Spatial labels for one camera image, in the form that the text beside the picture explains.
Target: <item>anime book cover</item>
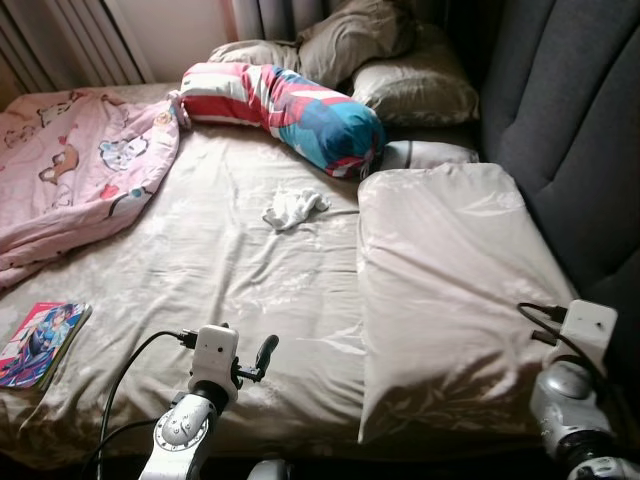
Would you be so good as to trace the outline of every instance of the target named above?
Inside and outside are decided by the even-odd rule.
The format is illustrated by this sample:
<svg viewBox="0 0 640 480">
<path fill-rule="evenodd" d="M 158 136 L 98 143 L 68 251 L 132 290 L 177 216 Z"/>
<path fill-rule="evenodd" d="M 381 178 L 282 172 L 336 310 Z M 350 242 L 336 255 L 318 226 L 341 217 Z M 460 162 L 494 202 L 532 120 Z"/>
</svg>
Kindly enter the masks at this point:
<svg viewBox="0 0 640 480">
<path fill-rule="evenodd" d="M 37 303 L 0 353 L 0 386 L 29 388 L 62 356 L 64 342 L 90 307 L 73 303 Z"/>
</svg>

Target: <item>beige pillow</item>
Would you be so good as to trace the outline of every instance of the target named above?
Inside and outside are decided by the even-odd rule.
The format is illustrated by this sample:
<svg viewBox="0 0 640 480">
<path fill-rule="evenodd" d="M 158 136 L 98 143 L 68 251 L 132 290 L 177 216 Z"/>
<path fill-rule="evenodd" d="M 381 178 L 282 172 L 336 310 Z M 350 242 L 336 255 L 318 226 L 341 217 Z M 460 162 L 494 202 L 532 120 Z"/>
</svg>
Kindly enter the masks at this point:
<svg viewBox="0 0 640 480">
<path fill-rule="evenodd" d="M 539 435 L 528 403 L 551 347 L 515 305 L 574 297 L 513 179 L 483 163 L 388 170 L 358 201 L 360 441 L 411 422 Z"/>
<path fill-rule="evenodd" d="M 300 73 L 335 89 L 367 60 L 400 55 L 414 40 L 415 24 L 400 4 L 349 0 L 299 34 Z"/>
<path fill-rule="evenodd" d="M 443 163 L 472 163 L 478 152 L 441 142 L 400 140 L 384 147 L 379 171 L 397 168 L 435 168 Z"/>
<path fill-rule="evenodd" d="M 434 25 L 418 27 L 411 52 L 364 64 L 353 75 L 353 88 L 353 98 L 386 125 L 440 127 L 479 118 L 478 93 Z"/>
<path fill-rule="evenodd" d="M 242 40 L 215 48 L 209 62 L 277 65 L 297 72 L 300 69 L 298 51 L 293 43 L 269 40 Z"/>
</svg>

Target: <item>book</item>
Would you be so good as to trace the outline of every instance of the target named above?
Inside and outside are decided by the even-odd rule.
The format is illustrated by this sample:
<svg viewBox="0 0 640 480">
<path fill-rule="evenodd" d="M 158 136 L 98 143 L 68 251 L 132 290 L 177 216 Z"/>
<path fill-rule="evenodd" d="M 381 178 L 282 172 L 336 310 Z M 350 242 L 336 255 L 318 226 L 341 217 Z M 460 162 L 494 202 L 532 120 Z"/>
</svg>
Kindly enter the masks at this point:
<svg viewBox="0 0 640 480">
<path fill-rule="evenodd" d="M 89 315 L 85 303 L 36 303 L 0 353 L 0 387 L 46 389 Z"/>
</svg>

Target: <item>radiator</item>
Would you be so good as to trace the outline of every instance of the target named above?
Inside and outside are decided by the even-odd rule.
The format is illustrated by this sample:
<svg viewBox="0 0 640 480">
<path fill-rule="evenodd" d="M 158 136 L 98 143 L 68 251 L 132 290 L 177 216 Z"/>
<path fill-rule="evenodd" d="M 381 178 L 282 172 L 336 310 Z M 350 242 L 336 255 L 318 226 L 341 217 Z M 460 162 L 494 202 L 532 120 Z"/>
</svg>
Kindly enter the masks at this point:
<svg viewBox="0 0 640 480">
<path fill-rule="evenodd" d="M 154 81 L 102 0 L 3 0 L 0 54 L 27 92 Z"/>
</svg>

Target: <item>upholstered headboard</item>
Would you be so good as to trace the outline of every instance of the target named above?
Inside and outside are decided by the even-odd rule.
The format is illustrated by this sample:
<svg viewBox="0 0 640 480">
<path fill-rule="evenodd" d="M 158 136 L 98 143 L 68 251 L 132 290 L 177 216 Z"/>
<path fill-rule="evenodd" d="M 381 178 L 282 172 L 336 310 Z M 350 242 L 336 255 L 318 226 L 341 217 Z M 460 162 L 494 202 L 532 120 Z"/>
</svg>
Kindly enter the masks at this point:
<svg viewBox="0 0 640 480">
<path fill-rule="evenodd" d="M 482 88 L 487 161 L 516 180 L 580 295 L 619 312 L 610 374 L 640 399 L 640 2 L 509 0 Z"/>
</svg>

